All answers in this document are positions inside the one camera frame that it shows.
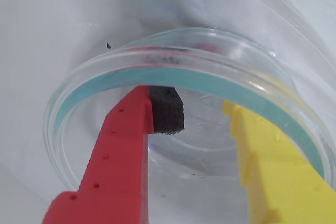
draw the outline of transparent plastic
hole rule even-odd
[[[48,103],[44,137],[51,161],[69,189],[77,189],[108,111],[133,86],[173,86],[185,104],[186,130],[150,136],[153,223],[247,220],[222,99],[281,128],[334,188],[332,137],[274,55],[230,33],[181,28],[95,57],[79,66]]]

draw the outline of black foam sponge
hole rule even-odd
[[[171,87],[150,86],[154,132],[175,134],[184,130],[183,102]]]

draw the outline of yellow plastic piece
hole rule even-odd
[[[251,224],[336,224],[336,193],[280,129],[223,102],[237,142]]]

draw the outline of petri dish rim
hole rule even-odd
[[[174,32],[185,31],[191,30],[186,28]],[[251,46],[254,50],[260,50],[260,54],[265,53],[258,45]],[[167,57],[173,57],[176,61],[167,61]],[[253,69],[246,69],[239,62],[232,64],[231,60],[212,52],[141,46],[117,49],[85,62],[50,98],[44,118],[45,145],[58,174],[69,188],[73,189],[75,182],[69,178],[71,167],[66,165],[59,137],[66,115],[92,94],[141,84],[202,91],[255,111],[288,134],[316,171],[334,187],[332,167],[335,152],[328,142],[331,136],[318,116],[289,87],[259,75]]]

